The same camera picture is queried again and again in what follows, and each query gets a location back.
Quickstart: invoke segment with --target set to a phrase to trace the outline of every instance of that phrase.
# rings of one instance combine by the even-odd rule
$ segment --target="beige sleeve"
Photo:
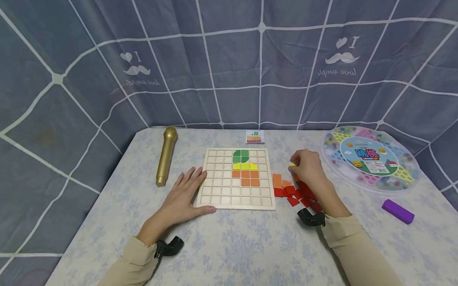
[[[154,258],[156,244],[146,246],[132,237],[122,255],[108,269],[99,286],[141,286],[151,279],[158,261]]]
[[[402,285],[355,216],[326,215],[324,237],[335,252],[352,286]]]

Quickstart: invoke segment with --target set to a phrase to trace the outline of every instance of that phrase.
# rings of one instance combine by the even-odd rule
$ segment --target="black wrist strap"
[[[319,212],[316,215],[312,215],[307,208],[303,208],[297,212],[300,220],[306,225],[310,227],[317,227],[317,226],[325,226],[325,216],[324,213]]]
[[[161,262],[163,256],[174,256],[183,248],[185,242],[178,236],[174,237],[170,243],[166,243],[164,240],[158,240],[156,243],[156,254],[154,258]]]

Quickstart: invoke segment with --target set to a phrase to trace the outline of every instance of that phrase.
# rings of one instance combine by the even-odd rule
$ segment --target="table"
[[[245,130],[178,129],[169,180],[155,185],[164,128],[136,134],[103,192],[51,275],[48,285],[95,285],[164,200],[179,173],[203,164],[207,147],[244,147]],[[320,150],[327,131],[266,130],[273,173],[290,178],[297,149]],[[343,202],[360,220],[406,285],[457,285],[458,215],[432,182],[422,178],[393,200],[415,214],[405,225],[384,210],[385,197],[355,189],[323,162]],[[181,252],[164,257],[150,285],[345,285],[318,228],[302,225],[276,198],[275,211],[217,210],[176,226]]]

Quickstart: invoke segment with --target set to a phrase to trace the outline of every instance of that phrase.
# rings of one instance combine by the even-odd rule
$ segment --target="gray-blue curtain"
[[[0,14],[1,285],[46,281],[155,125],[383,130],[458,208],[454,0],[2,0]]]

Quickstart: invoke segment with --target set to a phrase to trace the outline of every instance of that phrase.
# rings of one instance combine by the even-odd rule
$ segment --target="wooden grid board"
[[[265,148],[208,148],[196,207],[275,210],[269,154]]]

